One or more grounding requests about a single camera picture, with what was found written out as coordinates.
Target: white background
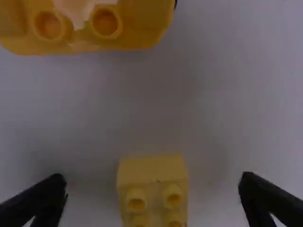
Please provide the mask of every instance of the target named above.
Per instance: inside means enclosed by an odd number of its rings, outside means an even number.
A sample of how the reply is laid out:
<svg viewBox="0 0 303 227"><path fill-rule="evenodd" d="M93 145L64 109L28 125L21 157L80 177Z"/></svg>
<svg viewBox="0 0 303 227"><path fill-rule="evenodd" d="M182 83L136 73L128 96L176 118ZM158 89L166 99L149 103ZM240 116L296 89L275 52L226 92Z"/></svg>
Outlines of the white background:
<svg viewBox="0 0 303 227"><path fill-rule="evenodd" d="M121 226L119 158L182 151L189 226L248 226L253 171L303 198L303 1L180 0L147 51L0 49L0 200L56 172L62 227Z"/></svg>

